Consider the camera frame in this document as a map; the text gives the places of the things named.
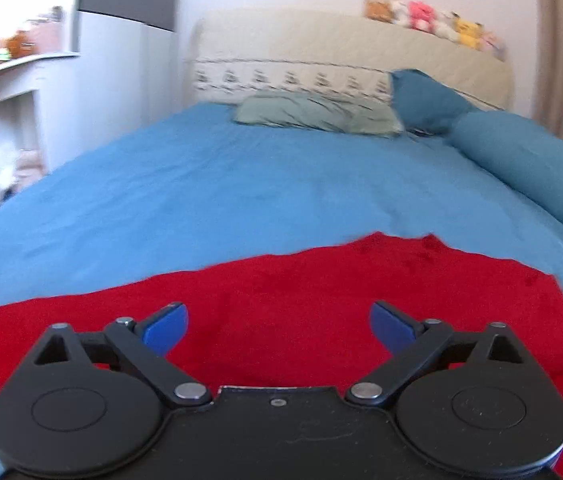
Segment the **red garment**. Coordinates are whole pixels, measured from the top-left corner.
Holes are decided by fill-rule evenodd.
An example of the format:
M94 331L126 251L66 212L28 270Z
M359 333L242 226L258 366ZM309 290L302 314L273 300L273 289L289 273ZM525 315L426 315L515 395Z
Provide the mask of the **red garment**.
M6 304L0 307L0 388L50 324L100 330L119 316L146 318L176 301L185 304L190 322L170 361L209 387L344 390L385 359L369 328L378 300L457 330L507 324L563 395L563 293L552 276L449 248L433 236L380 233L85 295ZM563 453L557 469L563 477Z

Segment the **rolled teal duvet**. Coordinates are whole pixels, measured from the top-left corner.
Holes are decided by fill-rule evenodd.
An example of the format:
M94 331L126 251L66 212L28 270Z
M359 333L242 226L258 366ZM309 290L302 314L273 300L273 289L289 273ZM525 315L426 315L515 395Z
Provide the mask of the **rolled teal duvet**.
M449 143L563 224L563 141L533 120L493 110L457 119Z

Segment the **blue bed sheet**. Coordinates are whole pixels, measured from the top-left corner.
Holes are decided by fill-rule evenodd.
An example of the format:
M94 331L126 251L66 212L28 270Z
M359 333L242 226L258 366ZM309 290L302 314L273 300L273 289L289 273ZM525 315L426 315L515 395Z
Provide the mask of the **blue bed sheet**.
M199 104L0 206L0 306L376 231L517 260L563 289L563 224L446 140L242 126Z

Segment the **white shelf unit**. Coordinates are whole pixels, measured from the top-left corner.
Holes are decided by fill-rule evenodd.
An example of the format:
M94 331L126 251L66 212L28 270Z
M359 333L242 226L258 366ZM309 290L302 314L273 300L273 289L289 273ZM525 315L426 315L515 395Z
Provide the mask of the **white shelf unit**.
M47 174L40 104L41 64L68 58L62 6L0 39L0 205Z

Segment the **teal pillow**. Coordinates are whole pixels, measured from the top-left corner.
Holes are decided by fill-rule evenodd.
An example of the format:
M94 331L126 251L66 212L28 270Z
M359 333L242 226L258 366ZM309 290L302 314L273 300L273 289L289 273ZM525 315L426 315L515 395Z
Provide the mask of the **teal pillow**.
M420 70L395 70L391 79L393 110L412 133L446 134L459 118L477 110L464 96Z

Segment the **green pillow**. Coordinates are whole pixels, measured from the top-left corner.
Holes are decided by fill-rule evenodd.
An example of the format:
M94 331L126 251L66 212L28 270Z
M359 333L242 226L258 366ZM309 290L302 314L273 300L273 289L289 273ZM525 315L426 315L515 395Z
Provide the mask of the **green pillow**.
M315 92L258 92L236 106L233 120L250 126L314 129L362 136L396 136L405 131L402 120L389 103Z

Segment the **white wardrobe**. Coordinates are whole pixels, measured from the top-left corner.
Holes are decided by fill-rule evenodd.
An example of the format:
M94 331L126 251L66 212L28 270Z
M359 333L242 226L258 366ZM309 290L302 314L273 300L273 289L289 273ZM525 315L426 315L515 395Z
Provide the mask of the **white wardrobe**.
M39 65L41 151L53 171L173 113L178 0L62 0L61 53Z

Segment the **patterned cream pillow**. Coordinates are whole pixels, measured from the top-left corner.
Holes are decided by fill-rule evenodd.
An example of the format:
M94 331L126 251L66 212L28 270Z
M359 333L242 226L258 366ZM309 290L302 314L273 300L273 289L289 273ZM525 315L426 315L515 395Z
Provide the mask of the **patterned cream pillow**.
M197 100L221 104L238 104L262 91L392 100L389 72L347 64L205 58L193 62L190 78Z

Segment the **yellow plush toy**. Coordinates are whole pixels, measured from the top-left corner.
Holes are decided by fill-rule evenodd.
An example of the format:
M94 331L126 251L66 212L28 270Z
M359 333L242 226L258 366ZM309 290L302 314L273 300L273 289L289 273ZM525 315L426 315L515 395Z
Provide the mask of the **yellow plush toy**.
M455 30L458 35L458 42L465 47L473 50L479 50L481 37L483 33L483 25L476 22L464 20L457 16L455 18Z

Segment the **white plush toy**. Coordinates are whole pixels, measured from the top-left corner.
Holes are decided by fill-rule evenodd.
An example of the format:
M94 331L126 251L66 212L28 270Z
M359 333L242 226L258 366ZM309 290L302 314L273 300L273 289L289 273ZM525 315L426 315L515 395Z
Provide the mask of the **white plush toy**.
M432 29L435 36L459 43L459 32L456 30L457 14L446 10L435 10Z

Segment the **cream padded headboard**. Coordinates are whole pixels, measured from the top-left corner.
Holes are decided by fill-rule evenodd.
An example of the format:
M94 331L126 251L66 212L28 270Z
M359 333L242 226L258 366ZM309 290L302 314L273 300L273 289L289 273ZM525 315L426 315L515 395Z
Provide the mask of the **cream padded headboard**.
M213 11L198 22L186 61L187 96L195 98L192 64L205 58L323 62L420 70L483 110L507 110L513 71L492 55L437 36L358 16L297 9Z

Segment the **pink plush toy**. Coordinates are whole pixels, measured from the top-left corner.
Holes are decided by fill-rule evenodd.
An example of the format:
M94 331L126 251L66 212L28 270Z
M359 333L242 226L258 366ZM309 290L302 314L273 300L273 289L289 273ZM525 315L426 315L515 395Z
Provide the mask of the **pink plush toy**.
M432 34L435 21L434 8L423 1L410 1L407 6L411 28Z

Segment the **orange plush toy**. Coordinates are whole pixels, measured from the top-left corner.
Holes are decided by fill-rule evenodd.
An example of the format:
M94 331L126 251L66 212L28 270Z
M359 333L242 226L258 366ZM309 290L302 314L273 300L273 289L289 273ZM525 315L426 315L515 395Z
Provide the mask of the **orange plush toy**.
M391 0L363 0L363 15L369 20L391 23L393 19Z

